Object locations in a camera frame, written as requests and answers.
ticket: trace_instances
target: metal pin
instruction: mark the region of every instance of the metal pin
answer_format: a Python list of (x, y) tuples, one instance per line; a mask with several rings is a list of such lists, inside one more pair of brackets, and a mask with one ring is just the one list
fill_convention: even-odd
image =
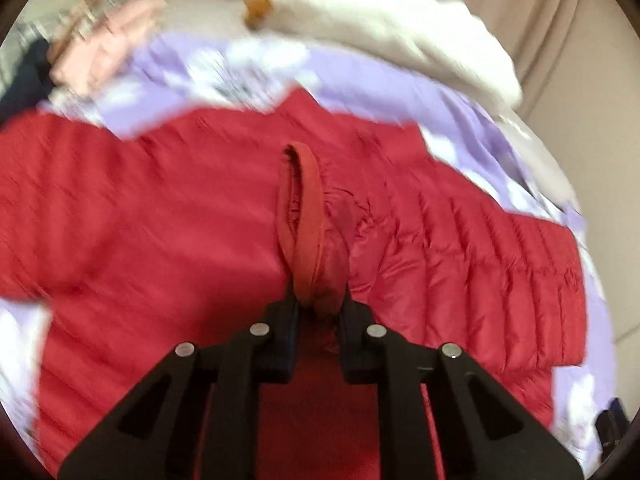
[(451, 359), (455, 359), (462, 355), (462, 348), (455, 343), (444, 343), (442, 345), (442, 353)]
[(384, 337), (386, 335), (386, 328), (382, 325), (369, 325), (367, 326), (367, 334), (371, 337)]
[(251, 335), (255, 335), (256, 337), (260, 337), (263, 335), (267, 335), (271, 328), (266, 323), (255, 323), (251, 325), (249, 332)]
[(196, 347), (192, 343), (180, 343), (175, 347), (175, 354), (178, 357), (189, 357), (196, 351)]

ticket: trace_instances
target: stuffed animal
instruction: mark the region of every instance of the stuffed animal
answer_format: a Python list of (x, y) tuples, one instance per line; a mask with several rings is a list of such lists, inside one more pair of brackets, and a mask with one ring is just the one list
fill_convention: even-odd
[(246, 12), (244, 23), (250, 30), (255, 30), (260, 26), (260, 22), (273, 10), (270, 0), (244, 0)]

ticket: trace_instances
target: red jacket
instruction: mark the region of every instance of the red jacket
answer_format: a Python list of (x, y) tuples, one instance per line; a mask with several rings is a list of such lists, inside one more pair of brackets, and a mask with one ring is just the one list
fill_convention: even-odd
[[(282, 297), (291, 141), (318, 161), (323, 283), (348, 274), (379, 322), (460, 344), (551, 423), (552, 367), (585, 346), (574, 238), (505, 213), (415, 125), (332, 116), (303, 91), (272, 114), (196, 110), (131, 142), (32, 113), (0, 136), (0, 295), (53, 312), (37, 425), (50, 471), (173, 346), (221, 342)], [(307, 330), (291, 386), (264, 389), (260, 478), (377, 478), (374, 390), (342, 384), (330, 325)]]

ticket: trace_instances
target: pink cloth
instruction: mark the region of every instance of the pink cloth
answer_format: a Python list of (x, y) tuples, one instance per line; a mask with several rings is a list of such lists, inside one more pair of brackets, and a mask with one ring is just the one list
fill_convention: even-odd
[(52, 80), (80, 97), (98, 91), (131, 51), (145, 43), (164, 5), (164, 0), (131, 0), (108, 12), (90, 37), (71, 40), (51, 70)]

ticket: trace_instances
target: purple and white fabric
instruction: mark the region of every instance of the purple and white fabric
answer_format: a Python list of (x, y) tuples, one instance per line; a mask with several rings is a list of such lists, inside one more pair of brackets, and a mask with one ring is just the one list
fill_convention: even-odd
[[(570, 206), (552, 204), (540, 194), (491, 117), (475, 102), (426, 76), (343, 49), (276, 38), (211, 41), (168, 32), (135, 51), (120, 75), (94, 99), (63, 93), (43, 108), (102, 124), (121, 139), (131, 139), (197, 106), (268, 111), (295, 85), (305, 87), (332, 112), (417, 122), (430, 152), (504, 209), (572, 229), (585, 275), (588, 341), (582, 366), (555, 370), (554, 434), (590, 472), (599, 455), (594, 420), (614, 395), (615, 357), (606, 300), (584, 245), (585, 222)], [(35, 378), (20, 380), (23, 389), (31, 385), (28, 394), (20, 396), (21, 403), (30, 398), (34, 382)], [(12, 415), (17, 401), (1, 395), (12, 419), (19, 420), (20, 413)]]

